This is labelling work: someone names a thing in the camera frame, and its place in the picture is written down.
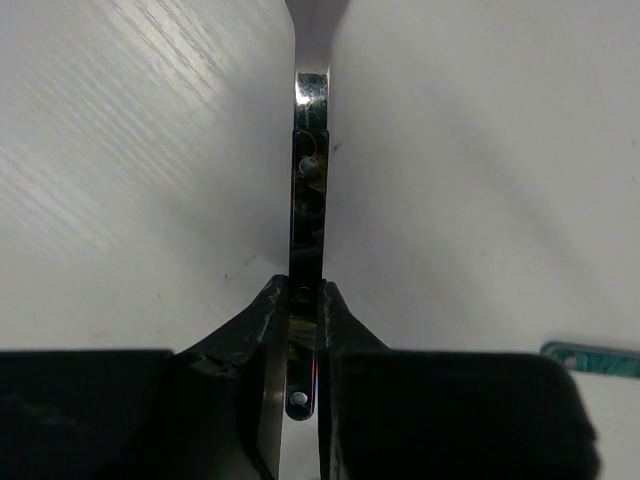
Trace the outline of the fork with black handle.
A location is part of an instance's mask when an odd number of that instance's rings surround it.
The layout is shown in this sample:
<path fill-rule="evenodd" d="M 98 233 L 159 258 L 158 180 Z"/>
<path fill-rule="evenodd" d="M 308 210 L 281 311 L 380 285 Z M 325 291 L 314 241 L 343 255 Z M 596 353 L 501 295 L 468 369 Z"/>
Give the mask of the fork with black handle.
<path fill-rule="evenodd" d="M 285 411 L 312 417 L 315 337 L 323 280 L 330 151 L 331 55 L 347 1 L 287 1 L 294 31 L 294 111 L 289 230 L 289 340 Z"/>

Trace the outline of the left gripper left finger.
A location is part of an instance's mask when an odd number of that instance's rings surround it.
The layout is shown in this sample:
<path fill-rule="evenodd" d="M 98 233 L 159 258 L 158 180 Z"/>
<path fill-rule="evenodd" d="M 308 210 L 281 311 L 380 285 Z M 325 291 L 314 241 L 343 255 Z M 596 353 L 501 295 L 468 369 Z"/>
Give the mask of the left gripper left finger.
<path fill-rule="evenodd" d="M 288 282 L 182 352 L 5 351 L 5 479 L 274 479 Z"/>

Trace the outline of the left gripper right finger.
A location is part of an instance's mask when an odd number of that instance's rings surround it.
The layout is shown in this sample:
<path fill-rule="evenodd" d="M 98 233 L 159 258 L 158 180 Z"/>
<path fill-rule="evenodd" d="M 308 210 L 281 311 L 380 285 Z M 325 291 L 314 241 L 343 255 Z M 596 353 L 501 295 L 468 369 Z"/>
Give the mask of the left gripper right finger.
<path fill-rule="evenodd" d="M 318 304 L 325 479 L 594 479 L 596 433 L 571 376 L 535 354 L 387 347 L 336 284 Z"/>

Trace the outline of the knife with teal handle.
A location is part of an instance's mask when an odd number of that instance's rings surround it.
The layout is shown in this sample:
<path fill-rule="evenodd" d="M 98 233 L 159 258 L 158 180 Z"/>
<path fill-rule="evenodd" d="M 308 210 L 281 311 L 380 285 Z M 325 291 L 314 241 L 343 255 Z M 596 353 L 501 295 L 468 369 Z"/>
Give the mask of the knife with teal handle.
<path fill-rule="evenodd" d="M 640 377 L 637 351 L 551 341 L 544 344 L 539 352 L 572 372 L 631 379 Z"/>

